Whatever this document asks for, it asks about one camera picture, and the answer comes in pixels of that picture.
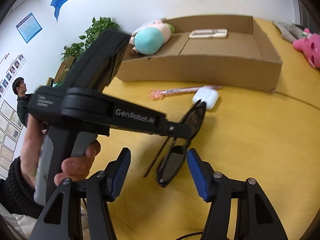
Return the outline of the person left hand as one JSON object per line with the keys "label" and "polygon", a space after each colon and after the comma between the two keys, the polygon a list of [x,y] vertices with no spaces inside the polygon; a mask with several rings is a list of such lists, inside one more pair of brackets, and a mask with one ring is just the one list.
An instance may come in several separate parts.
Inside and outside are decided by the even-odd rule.
{"label": "person left hand", "polygon": [[[27,131],[20,153],[20,167],[23,179],[31,188],[35,188],[36,170],[39,162],[40,151],[44,139],[42,124],[33,116],[28,116]],[[64,160],[61,172],[54,177],[55,185],[59,185],[65,178],[73,181],[84,180],[89,175],[90,169],[95,161],[95,157],[101,151],[101,145],[94,141],[86,149],[85,155],[72,157]]]}

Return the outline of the black left forearm sleeve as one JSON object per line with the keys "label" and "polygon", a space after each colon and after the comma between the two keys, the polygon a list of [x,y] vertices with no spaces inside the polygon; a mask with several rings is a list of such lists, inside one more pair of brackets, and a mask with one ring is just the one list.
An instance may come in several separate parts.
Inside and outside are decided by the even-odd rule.
{"label": "black left forearm sleeve", "polygon": [[43,206],[35,203],[35,190],[22,176],[20,157],[11,163],[6,180],[1,179],[0,189],[1,204],[10,214],[39,218]]}

